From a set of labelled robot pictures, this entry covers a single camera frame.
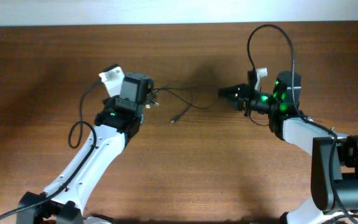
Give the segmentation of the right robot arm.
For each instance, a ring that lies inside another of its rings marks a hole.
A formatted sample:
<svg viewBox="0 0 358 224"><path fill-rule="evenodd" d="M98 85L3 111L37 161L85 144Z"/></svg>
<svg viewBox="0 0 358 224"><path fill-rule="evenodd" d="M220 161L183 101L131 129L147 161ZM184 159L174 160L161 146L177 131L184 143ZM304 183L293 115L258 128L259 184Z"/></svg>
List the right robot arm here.
<svg viewBox="0 0 358 224"><path fill-rule="evenodd" d="M257 89L260 76L248 72L249 82L218 91L218 96L250 116L255 111L268 116L276 137L312 157L311 197L297 209L285 212L280 223L334 223L340 218L358 218L358 135L348 136L312 122L299 109L301 76L280 72L273 92Z"/></svg>

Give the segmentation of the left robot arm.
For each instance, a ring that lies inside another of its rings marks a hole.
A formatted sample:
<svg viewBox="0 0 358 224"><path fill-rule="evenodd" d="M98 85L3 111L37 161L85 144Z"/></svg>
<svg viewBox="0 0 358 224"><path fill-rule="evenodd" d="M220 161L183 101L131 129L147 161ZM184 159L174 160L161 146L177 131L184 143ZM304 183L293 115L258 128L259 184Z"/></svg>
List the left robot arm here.
<svg viewBox="0 0 358 224"><path fill-rule="evenodd" d="M102 218L83 217L85 205L112 161L123 152L144 121L143 108L154 83L141 73L118 70L100 73L109 98L94 124L78 121L75 126L90 128L88 139L64 171L41 194L27 192L20 200L17 223L42 223L50 217L56 223L104 223Z"/></svg>

